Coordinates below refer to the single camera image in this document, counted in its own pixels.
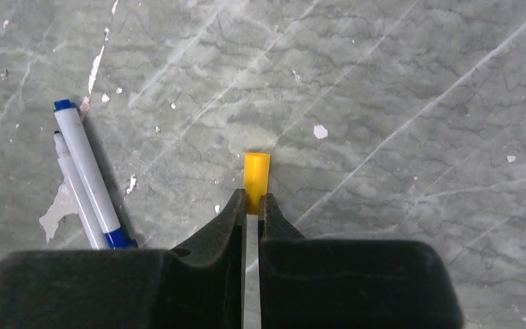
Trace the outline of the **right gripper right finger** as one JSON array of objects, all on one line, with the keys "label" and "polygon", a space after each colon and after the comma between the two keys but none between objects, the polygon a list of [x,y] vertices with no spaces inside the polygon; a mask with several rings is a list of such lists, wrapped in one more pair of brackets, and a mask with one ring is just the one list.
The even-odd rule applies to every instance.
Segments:
[{"label": "right gripper right finger", "polygon": [[258,214],[263,328],[461,328],[448,271],[430,245],[308,239],[271,194]]}]

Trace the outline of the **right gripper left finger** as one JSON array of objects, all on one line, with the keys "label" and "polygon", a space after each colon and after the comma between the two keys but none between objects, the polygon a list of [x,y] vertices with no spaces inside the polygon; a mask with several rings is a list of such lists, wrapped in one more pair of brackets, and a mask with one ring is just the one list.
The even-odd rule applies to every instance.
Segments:
[{"label": "right gripper left finger", "polygon": [[241,328],[247,196],[172,249],[14,252],[0,328]]}]

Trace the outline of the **yellow pen cap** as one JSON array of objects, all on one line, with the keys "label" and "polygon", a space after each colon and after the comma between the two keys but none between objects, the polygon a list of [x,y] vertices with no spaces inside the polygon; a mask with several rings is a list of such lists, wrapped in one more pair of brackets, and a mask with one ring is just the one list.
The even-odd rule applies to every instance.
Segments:
[{"label": "yellow pen cap", "polygon": [[245,154],[243,187],[247,196],[247,214],[259,213],[260,198],[267,194],[271,155],[248,152]]}]

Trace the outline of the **white pen blue cap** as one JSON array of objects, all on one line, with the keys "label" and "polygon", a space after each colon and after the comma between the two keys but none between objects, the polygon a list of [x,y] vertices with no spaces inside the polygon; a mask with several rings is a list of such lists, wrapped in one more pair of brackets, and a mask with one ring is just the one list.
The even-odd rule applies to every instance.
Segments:
[{"label": "white pen blue cap", "polygon": [[135,240],[129,239],[126,231],[121,228],[108,189],[86,136],[79,110],[68,99],[55,101],[54,106],[53,113],[58,122],[58,130],[63,134],[77,167],[101,231],[108,242],[108,249],[137,247]]}]

